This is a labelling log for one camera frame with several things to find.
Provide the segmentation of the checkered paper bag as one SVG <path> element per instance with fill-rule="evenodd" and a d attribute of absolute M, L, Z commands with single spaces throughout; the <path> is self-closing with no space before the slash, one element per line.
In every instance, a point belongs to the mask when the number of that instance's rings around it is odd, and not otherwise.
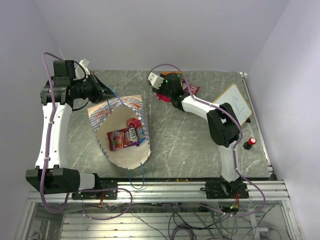
<path fill-rule="evenodd" d="M 145 184 L 144 163 L 151 155 L 148 116 L 141 95 L 120 97 L 114 90 L 87 110 L 89 123 L 105 158 L 127 170 L 133 189 Z"/>

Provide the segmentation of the pink crisps bag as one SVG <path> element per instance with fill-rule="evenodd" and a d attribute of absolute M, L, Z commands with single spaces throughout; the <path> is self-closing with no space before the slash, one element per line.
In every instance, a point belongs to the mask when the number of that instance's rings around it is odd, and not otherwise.
<path fill-rule="evenodd" d="M 189 87 L 190 87 L 191 92 L 192 92 L 194 95 L 195 95 L 195 94 L 198 92 L 198 90 L 200 89 L 199 86 L 195 86 L 195 85 L 192 85 L 192 84 L 190 84 Z M 188 92 L 188 91 L 189 91 L 188 86 L 187 86 L 186 83 L 184 83 L 184 84 L 182 85 L 182 89 L 183 89 L 184 92 Z M 171 103 L 171 102 L 172 102 L 169 97 L 164 96 L 164 95 L 159 94 L 159 93 L 156 94 L 156 97 L 157 97 L 160 101 L 163 101 L 163 102 L 166 102 L 166 103 Z"/>

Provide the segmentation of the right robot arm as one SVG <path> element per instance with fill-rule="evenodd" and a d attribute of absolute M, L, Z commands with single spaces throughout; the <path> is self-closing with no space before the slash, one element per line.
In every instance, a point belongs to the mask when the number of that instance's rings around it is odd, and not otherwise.
<path fill-rule="evenodd" d="M 218 146 L 221 158 L 220 192 L 226 198 L 233 197 L 242 184 L 238 169 L 237 145 L 242 136 L 241 126 L 229 103 L 214 105 L 183 90 L 178 73 L 161 73 L 162 85 L 155 92 L 170 98 L 172 105 L 195 114 L 207 121 L 209 134 Z"/>

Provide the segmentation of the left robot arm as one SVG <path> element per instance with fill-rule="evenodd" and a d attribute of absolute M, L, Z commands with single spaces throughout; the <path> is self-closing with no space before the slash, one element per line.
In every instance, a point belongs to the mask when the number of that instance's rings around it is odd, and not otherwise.
<path fill-rule="evenodd" d="M 67 165 L 67 132 L 74 101 L 83 99 L 99 104 L 116 96 L 88 70 L 88 64 L 85 59 L 80 62 L 55 60 L 54 74 L 40 92 L 43 111 L 41 147 L 35 167 L 25 174 L 27 182 L 38 192 L 66 194 L 84 190 L 91 199 L 102 193 L 96 173 L 80 173 Z"/>

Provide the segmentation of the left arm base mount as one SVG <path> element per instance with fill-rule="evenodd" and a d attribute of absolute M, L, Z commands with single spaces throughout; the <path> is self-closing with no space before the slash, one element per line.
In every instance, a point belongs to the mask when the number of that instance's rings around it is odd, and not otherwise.
<path fill-rule="evenodd" d="M 102 180 L 100 188 L 82 190 L 72 193 L 72 200 L 116 200 L 118 194 L 118 183 L 114 180 Z"/>

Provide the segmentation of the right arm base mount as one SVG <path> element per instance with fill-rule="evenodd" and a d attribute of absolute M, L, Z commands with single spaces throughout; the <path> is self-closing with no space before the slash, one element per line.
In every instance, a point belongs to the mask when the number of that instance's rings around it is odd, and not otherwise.
<path fill-rule="evenodd" d="M 200 190 L 205 192 L 207 199 L 248 199 L 247 184 L 241 178 L 228 182 L 222 177 L 210 178 Z"/>

